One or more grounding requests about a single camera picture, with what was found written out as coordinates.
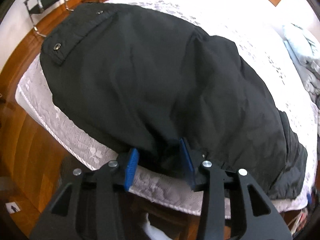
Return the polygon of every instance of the bed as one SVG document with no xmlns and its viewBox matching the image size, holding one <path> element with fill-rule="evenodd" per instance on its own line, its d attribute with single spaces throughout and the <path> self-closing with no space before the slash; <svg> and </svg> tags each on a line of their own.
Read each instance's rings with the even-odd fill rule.
<svg viewBox="0 0 320 240">
<path fill-rule="evenodd" d="M 203 28 L 209 35 L 219 35 L 235 42 L 239 54 L 267 85 L 276 107 L 285 111 L 291 129 L 308 152 L 303 188 L 295 200 L 276 200 L 279 212 L 299 210 L 307 203 L 307 194 L 315 182 L 317 168 L 317 107 L 311 102 L 289 57 L 281 37 L 269 26 L 242 21 L 233 14 L 214 10 L 211 5 L 193 0 L 108 0 L 158 10 L 182 18 Z M 117 153 L 98 143 L 79 129 L 52 102 L 39 55 L 21 78 L 16 101 L 28 114 L 80 162 L 95 170 L 115 159 Z M 202 192 L 192 192 L 179 179 L 138 167 L 130 192 L 151 202 L 200 215 Z M 225 199 L 225 216 L 230 218 L 230 202 Z"/>
</svg>

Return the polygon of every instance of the snap button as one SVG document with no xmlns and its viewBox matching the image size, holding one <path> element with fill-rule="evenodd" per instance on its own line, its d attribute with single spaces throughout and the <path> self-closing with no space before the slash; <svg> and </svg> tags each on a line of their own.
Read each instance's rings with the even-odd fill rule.
<svg viewBox="0 0 320 240">
<path fill-rule="evenodd" d="M 53 47 L 53 50 L 58 50 L 60 49 L 61 47 L 61 44 L 60 43 L 57 43 L 54 47 Z"/>
</svg>

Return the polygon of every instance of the small sticker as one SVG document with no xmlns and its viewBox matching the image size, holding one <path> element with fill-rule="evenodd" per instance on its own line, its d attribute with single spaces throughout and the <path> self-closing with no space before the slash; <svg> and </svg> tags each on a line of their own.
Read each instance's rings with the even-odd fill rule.
<svg viewBox="0 0 320 240">
<path fill-rule="evenodd" d="M 20 211 L 20 208 L 17 206 L 15 202 L 6 203 L 5 206 L 9 214 L 13 214 Z"/>
</svg>

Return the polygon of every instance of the black jacket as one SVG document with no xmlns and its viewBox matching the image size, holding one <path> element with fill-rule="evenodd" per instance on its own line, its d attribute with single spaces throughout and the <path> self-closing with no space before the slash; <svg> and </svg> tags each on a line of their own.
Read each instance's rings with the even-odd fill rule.
<svg viewBox="0 0 320 240">
<path fill-rule="evenodd" d="M 247 169 L 272 199 L 301 191 L 307 152 L 236 45 L 138 6 L 79 5 L 45 39 L 52 99 L 91 137 L 145 166 L 177 171 L 177 140 Z"/>
</svg>

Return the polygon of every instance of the metal chair frame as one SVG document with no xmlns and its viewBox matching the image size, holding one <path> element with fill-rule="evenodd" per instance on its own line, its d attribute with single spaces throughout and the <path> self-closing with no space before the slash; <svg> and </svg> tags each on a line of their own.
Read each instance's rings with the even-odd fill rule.
<svg viewBox="0 0 320 240">
<path fill-rule="evenodd" d="M 26 6 L 26 8 L 27 8 L 27 11 L 28 11 L 28 14 L 29 14 L 29 18 L 30 18 L 30 20 L 31 20 L 31 22 L 32 22 L 32 25 L 33 25 L 33 29 L 34 29 L 34 31 L 36 32 L 36 34 L 38 34 L 39 36 L 45 38 L 46 35 L 40 33 L 40 32 L 38 31 L 38 28 L 36 27 L 36 24 L 35 24 L 35 22 L 34 22 L 34 20 L 33 20 L 33 18 L 32 18 L 32 14 L 30 13 L 30 10 L 29 10 L 28 2 L 29 2 L 29 0 L 25 0 L 25 1 L 24 1 L 24 4 L 25 4 L 25 6 Z M 37 3 L 38 3 L 38 6 L 39 6 L 39 8 L 40 8 L 40 13 L 43 13 L 45 10 L 44 10 L 44 8 L 43 8 L 43 5 L 42 5 L 41 0 L 37 0 Z M 68 5 L 67 5 L 67 0 L 64 0 L 64 6 L 65 6 L 65 8 L 66 8 L 67 11 L 73 11 L 72 9 L 70 9 L 70 8 L 68 7 Z"/>
</svg>

